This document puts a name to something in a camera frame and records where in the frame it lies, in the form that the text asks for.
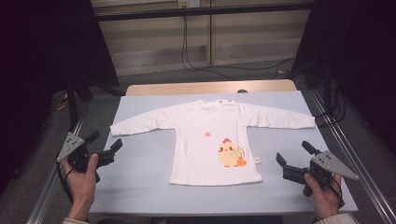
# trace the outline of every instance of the hand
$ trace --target hand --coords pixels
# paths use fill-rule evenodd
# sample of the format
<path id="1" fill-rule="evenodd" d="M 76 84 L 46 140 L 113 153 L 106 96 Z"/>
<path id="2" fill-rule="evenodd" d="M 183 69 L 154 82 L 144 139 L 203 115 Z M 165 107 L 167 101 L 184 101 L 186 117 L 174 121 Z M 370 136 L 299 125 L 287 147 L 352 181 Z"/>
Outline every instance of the hand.
<path id="1" fill-rule="evenodd" d="M 318 181 L 312 175 L 306 174 L 304 178 L 312 189 L 315 217 L 317 220 L 337 215 L 339 207 L 338 197 L 327 187 L 321 189 Z M 333 178 L 341 186 L 342 176 L 334 174 Z M 334 183 L 334 180 L 332 180 L 331 185 L 339 193 L 340 188 Z"/>
<path id="2" fill-rule="evenodd" d="M 69 218 L 86 221 L 94 201 L 96 179 L 95 172 L 98 163 L 98 155 L 92 154 L 88 162 L 87 172 L 81 174 L 72 170 L 67 158 L 61 161 L 64 172 L 67 176 L 67 183 L 73 193 L 73 205 L 69 212 Z"/>

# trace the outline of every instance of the table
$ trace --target table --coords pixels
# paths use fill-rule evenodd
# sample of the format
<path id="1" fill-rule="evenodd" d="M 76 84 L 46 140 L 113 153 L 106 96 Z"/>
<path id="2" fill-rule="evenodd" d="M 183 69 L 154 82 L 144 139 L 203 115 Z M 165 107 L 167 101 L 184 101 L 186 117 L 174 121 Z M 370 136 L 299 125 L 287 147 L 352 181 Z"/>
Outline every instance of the table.
<path id="1" fill-rule="evenodd" d="M 241 89 L 249 93 L 236 93 Z M 122 97 L 115 122 L 194 99 L 229 97 L 247 104 L 309 113 L 303 96 L 290 80 L 154 84 L 132 86 L 127 92 L 130 96 Z M 176 138 L 172 130 L 122 137 L 124 147 L 117 153 L 116 162 L 98 170 L 102 180 L 97 186 L 91 212 L 156 217 L 280 215 L 313 211 L 310 198 L 302 194 L 304 186 L 284 180 L 275 157 L 279 152 L 286 160 L 291 160 L 290 165 L 308 166 L 311 156 L 301 148 L 302 140 L 321 150 L 327 149 L 318 128 L 313 131 L 257 128 L 249 129 L 248 134 L 252 151 L 262 158 L 258 170 L 263 181 L 227 187 L 168 184 Z M 106 148 L 117 139 L 110 135 Z M 262 146 L 276 151 L 263 150 Z M 345 183 L 342 188 L 346 201 L 342 211 L 357 211 Z"/>

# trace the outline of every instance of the power outlet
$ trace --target power outlet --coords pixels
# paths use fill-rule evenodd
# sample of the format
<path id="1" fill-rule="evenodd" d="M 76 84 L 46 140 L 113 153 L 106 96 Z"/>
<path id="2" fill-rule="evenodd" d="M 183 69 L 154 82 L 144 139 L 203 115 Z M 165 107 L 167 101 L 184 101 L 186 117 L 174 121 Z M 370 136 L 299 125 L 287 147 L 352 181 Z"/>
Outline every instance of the power outlet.
<path id="1" fill-rule="evenodd" d="M 190 0 L 190 7 L 200 7 L 201 1 L 200 0 Z"/>
<path id="2" fill-rule="evenodd" d="M 178 0 L 178 7 L 183 8 L 183 7 L 189 7 L 190 2 L 189 0 Z"/>

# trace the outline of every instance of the wooden panel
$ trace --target wooden panel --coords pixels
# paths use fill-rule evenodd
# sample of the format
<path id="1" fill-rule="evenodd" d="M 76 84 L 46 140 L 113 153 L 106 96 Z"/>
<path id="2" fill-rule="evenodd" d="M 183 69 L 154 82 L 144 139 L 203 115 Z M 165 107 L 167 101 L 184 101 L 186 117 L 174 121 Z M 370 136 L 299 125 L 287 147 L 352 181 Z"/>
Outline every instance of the wooden panel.
<path id="1" fill-rule="evenodd" d="M 247 92 L 297 91 L 291 80 L 284 79 L 134 85 L 128 88 L 125 95 L 237 93 L 239 90 Z"/>

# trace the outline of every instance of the metal frame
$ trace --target metal frame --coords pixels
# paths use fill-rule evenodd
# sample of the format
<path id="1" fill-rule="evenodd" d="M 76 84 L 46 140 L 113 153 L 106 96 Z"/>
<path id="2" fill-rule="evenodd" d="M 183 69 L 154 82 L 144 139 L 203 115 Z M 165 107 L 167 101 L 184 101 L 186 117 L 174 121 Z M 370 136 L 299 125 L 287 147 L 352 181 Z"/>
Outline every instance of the metal frame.
<path id="1" fill-rule="evenodd" d="M 79 131 L 81 130 L 83 120 L 85 116 L 87 115 L 88 108 L 89 108 L 90 103 L 85 103 L 81 107 L 81 116 L 79 120 L 77 121 L 76 125 L 74 126 L 73 129 L 73 134 L 78 135 Z M 26 221 L 26 224 L 39 224 L 42 223 L 44 220 L 44 216 L 47 213 L 47 210 L 50 206 L 50 202 L 52 200 L 52 197 L 55 193 L 56 190 L 56 185 L 59 182 L 57 173 L 56 173 L 56 158 L 53 158 L 54 160 L 54 166 L 52 168 L 52 171 L 49 175 L 49 179 L 47 180 L 46 185 L 42 189 L 40 196 L 37 199 L 37 202 L 35 203 L 35 207 L 33 208 L 29 218 Z"/>
<path id="2" fill-rule="evenodd" d="M 311 97 L 317 105 L 320 113 L 325 112 L 325 107 L 323 106 L 324 101 L 320 94 L 315 91 L 311 92 Z M 324 117 L 327 122 L 335 122 L 335 120 L 329 116 Z M 374 180 L 371 178 L 370 174 L 367 172 L 363 163 L 359 159 L 352 145 L 347 140 L 340 126 L 337 123 L 329 125 L 332 134 L 337 141 L 340 148 L 343 150 L 349 163 L 353 166 L 355 172 L 360 177 L 361 184 L 369 195 L 371 201 L 373 202 L 379 215 L 382 217 L 384 223 L 392 224 L 396 223 L 396 216 L 392 208 L 389 205 L 388 200 L 385 198 L 381 189 L 376 185 Z"/>
<path id="3" fill-rule="evenodd" d="M 138 12 L 97 13 L 95 16 L 70 16 L 70 17 L 52 18 L 51 21 L 55 21 L 55 22 L 124 21 L 124 20 L 141 20 L 141 19 L 154 19 L 154 18 L 169 18 L 169 17 L 251 13 L 251 12 L 308 10 L 320 6 L 325 6 L 325 5 L 316 2 L 302 2 L 302 3 L 266 4 L 266 5 L 254 5 L 254 6 L 242 6 L 242 7 L 240 6 L 191 7 L 191 8 L 138 11 Z"/>

